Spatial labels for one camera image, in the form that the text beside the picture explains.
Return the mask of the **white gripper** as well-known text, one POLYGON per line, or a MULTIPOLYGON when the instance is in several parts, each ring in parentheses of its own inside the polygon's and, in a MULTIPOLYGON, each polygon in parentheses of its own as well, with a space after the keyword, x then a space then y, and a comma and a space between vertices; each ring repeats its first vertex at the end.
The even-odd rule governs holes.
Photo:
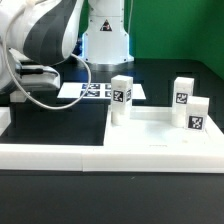
POLYGON ((15 49, 9 52, 16 62, 18 81, 25 90, 50 91, 60 88, 60 74, 55 69, 39 65, 15 49))

